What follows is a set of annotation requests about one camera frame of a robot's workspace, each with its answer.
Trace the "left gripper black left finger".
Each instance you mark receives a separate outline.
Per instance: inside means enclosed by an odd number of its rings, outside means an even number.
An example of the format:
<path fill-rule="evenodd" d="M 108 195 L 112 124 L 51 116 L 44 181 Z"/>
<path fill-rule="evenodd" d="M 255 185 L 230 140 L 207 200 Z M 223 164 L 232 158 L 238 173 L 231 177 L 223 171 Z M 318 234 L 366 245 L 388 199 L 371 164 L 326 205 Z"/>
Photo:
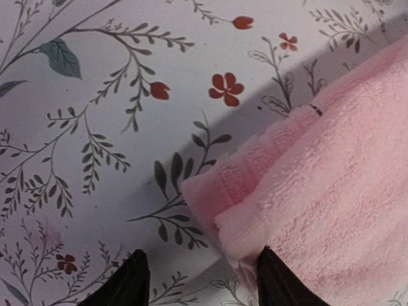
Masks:
<path fill-rule="evenodd" d="M 143 306 L 149 304 L 147 255 L 135 250 L 112 276 L 78 306 Z"/>

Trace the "pink towel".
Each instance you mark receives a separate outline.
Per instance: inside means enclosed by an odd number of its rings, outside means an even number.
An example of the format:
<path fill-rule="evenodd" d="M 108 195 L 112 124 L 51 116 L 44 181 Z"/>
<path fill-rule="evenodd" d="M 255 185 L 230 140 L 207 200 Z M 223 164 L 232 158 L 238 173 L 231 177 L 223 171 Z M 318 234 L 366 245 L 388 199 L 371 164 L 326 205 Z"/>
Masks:
<path fill-rule="evenodd" d="M 268 246 L 328 305 L 382 305 L 407 280 L 407 39 L 182 183 L 258 299 Z"/>

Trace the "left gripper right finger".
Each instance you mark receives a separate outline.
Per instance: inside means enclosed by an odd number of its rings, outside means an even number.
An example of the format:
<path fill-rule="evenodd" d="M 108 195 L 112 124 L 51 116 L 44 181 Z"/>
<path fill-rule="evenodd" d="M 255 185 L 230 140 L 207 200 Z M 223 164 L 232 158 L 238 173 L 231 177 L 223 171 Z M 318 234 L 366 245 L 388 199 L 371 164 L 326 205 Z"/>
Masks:
<path fill-rule="evenodd" d="M 262 306 L 328 306 L 268 246 L 257 258 L 256 278 Z"/>

